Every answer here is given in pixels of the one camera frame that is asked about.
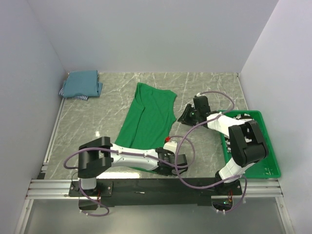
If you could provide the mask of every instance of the folded towel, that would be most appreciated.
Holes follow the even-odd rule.
[[[99,97],[102,83],[98,82],[98,71],[71,72],[63,85],[64,98],[75,96]]]
[[[62,98],[64,97],[64,90],[63,90],[63,88],[59,91],[58,95],[60,95]],[[69,98],[83,100],[83,101],[87,101],[89,99],[88,96],[84,96],[84,95],[74,96],[74,97],[69,97]]]

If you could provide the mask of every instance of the marble surface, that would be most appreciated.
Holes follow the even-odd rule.
[[[67,99],[55,133],[45,179],[70,179],[76,170],[63,168],[63,161],[78,147],[98,137],[108,136],[114,142],[128,113],[138,82],[158,89],[170,89],[177,94],[174,103],[178,119],[187,103],[193,102],[198,92],[222,91],[233,98],[235,109],[246,110],[240,83],[236,73],[102,73],[99,81],[103,90],[99,98],[88,101]],[[230,102],[222,95],[209,94],[211,110],[227,109]],[[170,135],[184,135],[190,126],[175,122]],[[224,165],[219,133],[200,127],[188,136],[196,148],[196,160],[183,177],[214,177]],[[181,153],[190,161],[193,154],[187,142]],[[78,157],[68,165],[78,165]],[[141,172],[131,168],[110,168],[100,178],[164,178],[162,175]]]

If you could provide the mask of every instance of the black mounting plate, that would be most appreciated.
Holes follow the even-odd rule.
[[[194,186],[205,186],[215,183],[215,178],[185,178]],[[82,197],[78,190],[78,181],[71,185],[69,196]],[[228,195],[228,191],[217,192],[214,188],[192,189],[178,178],[164,179],[97,179],[97,189],[101,191],[101,202],[108,206],[128,205],[169,205],[197,204],[211,206],[211,196]],[[242,190],[238,180],[231,183],[229,190],[233,195],[241,195]],[[85,191],[89,196],[97,196],[97,191]]]

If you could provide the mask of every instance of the glass panel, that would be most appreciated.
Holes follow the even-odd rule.
[[[79,213],[77,200],[35,200],[27,234],[285,233],[274,198],[248,198],[226,215],[196,205],[120,206],[106,217]],[[104,212],[101,208],[96,213]]]

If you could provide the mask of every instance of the white wall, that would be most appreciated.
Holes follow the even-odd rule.
[[[281,167],[296,233],[312,232],[312,1],[280,0],[241,73]]]
[[[277,0],[28,0],[67,71],[240,72]]]
[[[0,2],[0,233],[13,233],[40,172],[64,69],[25,0]]]

